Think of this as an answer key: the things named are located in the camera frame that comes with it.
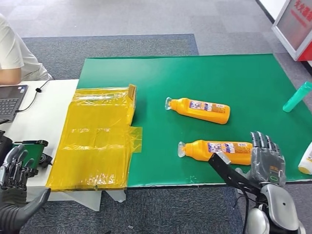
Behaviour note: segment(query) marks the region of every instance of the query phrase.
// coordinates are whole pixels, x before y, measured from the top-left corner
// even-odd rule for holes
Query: orange bottle
[[[226,124],[230,111],[229,106],[223,104],[196,101],[188,98],[171,99],[170,97],[166,99],[165,108],[166,110],[172,109],[184,116],[220,124]]]
[[[196,140],[187,144],[180,142],[178,155],[208,161],[213,153],[221,151],[233,164],[250,165],[252,148],[252,144],[249,142]]]

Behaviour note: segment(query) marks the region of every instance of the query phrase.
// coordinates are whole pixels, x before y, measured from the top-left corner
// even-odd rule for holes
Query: white bottle
[[[312,175],[312,142],[304,152],[298,168],[302,173]]]

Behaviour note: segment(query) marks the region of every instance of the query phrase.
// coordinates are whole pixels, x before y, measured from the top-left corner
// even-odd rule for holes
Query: robotic hand
[[[0,167],[0,231],[19,231],[48,199],[51,189],[26,204],[27,179],[32,159],[22,167],[28,154],[23,145],[11,149]]]
[[[284,186],[286,184],[285,159],[280,154],[280,147],[271,142],[269,136],[261,132],[252,132],[251,135],[253,145],[251,169],[246,174],[240,168],[235,170],[255,183]]]
[[[286,184],[285,159],[278,145],[261,132],[251,133],[251,169],[230,167],[230,161],[222,152],[209,161],[227,185],[240,189],[246,199],[243,232],[247,234],[305,234],[298,219],[292,196],[282,188]],[[247,193],[256,195],[255,207],[249,210]]]

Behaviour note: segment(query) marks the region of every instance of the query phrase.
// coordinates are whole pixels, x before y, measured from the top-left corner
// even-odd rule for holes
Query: bottle cap
[[[185,143],[181,141],[178,145],[178,156],[184,157],[185,156]]]
[[[171,100],[172,100],[171,98],[168,97],[166,101],[165,102],[165,109],[166,109],[167,111],[170,110],[171,109],[170,103]]]

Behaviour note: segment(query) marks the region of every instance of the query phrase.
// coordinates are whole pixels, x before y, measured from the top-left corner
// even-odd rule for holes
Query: green mat
[[[132,155],[128,187],[223,183],[208,162],[178,157],[178,143],[250,142],[250,131],[279,144],[287,180],[312,179],[298,170],[312,140],[312,116],[303,102],[290,113],[282,110],[295,90],[272,54],[89,58],[77,88],[129,83],[137,86],[133,126],[143,127],[143,146]],[[231,113],[226,125],[181,116],[165,110],[168,96],[227,104]]]

